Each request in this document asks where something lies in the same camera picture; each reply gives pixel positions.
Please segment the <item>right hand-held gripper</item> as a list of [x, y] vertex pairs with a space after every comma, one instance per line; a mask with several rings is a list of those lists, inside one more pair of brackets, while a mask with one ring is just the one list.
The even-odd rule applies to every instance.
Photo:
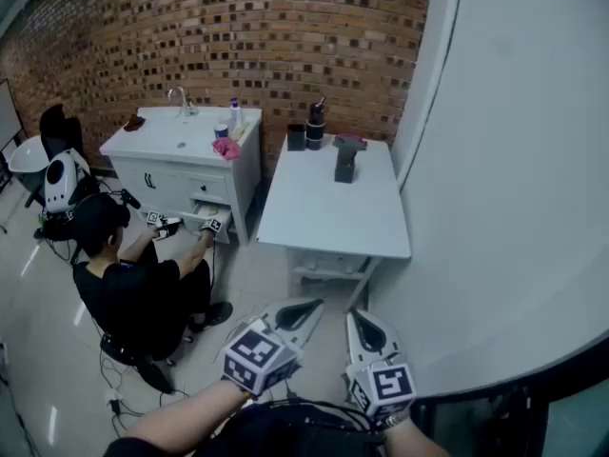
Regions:
[[[346, 314], [350, 364], [348, 390], [370, 420], [409, 409], [417, 397], [414, 380], [401, 351], [397, 331], [378, 316], [361, 309]], [[398, 353], [367, 363], [367, 353]]]

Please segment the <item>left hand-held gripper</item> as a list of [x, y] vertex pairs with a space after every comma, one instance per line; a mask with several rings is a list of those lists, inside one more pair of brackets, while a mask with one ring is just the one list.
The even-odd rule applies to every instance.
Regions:
[[289, 379], [303, 360], [302, 347], [321, 320], [324, 301], [288, 298], [252, 317], [223, 349], [223, 377], [250, 396]]

